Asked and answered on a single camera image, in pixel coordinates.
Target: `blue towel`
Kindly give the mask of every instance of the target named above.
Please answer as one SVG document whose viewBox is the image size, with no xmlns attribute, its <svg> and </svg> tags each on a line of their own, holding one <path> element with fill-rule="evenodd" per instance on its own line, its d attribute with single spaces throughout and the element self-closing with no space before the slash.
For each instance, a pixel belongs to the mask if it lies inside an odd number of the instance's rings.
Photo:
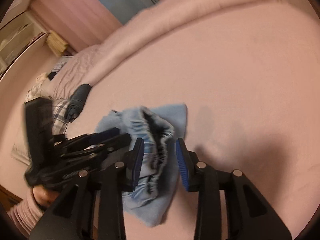
<svg viewBox="0 0 320 240">
<path fill-rule="evenodd" d="M 132 138 L 130 149 L 138 137 L 144 139 L 145 154 L 139 183 L 134 192 L 123 193 L 123 208 L 147 226 L 161 223 L 172 199 L 179 175 L 175 141 L 184 137 L 186 123 L 187 107 L 184 104 L 150 110 L 142 106 L 122 112 L 110 111 L 95 129 L 95 132 L 102 132 L 117 127 L 121 133 L 129 133 Z M 154 138 L 150 128 L 161 130 L 162 137 Z"/>
</svg>

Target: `plaid fabric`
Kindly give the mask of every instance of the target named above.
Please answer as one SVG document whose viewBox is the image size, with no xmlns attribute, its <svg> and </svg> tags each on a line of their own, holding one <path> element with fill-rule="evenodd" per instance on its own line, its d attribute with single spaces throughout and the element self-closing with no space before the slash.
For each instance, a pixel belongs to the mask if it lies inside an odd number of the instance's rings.
<svg viewBox="0 0 320 240">
<path fill-rule="evenodd" d="M 67 130 L 68 122 L 64 119 L 64 114 L 68 108 L 69 99 L 57 99 L 52 102 L 53 127 L 52 134 L 64 134 Z"/>
<path fill-rule="evenodd" d="M 50 72 L 58 73 L 71 58 L 72 56 L 62 56 Z"/>
</svg>

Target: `pink comforter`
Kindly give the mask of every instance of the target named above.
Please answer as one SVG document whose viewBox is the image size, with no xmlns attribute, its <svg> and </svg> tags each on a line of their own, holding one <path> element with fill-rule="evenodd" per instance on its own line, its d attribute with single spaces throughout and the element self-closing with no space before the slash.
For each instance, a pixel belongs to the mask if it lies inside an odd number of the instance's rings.
<svg viewBox="0 0 320 240">
<path fill-rule="evenodd" d="M 51 95 L 70 98 L 79 85 L 94 86 L 139 49 L 191 21 L 228 8 L 267 1 L 283 0 L 163 0 L 139 13 L 99 47 L 94 45 L 78 53 L 51 82 Z"/>
<path fill-rule="evenodd" d="M 58 98 L 94 85 L 69 138 L 110 109 L 184 102 L 188 149 L 241 169 L 292 236 L 302 231 L 320 202 L 318 22 L 283 0 L 164 0 L 95 50 L 88 70 L 70 63 L 51 84 Z M 162 225 L 125 215 L 127 238 L 193 239 L 196 202 L 179 184 Z"/>
</svg>

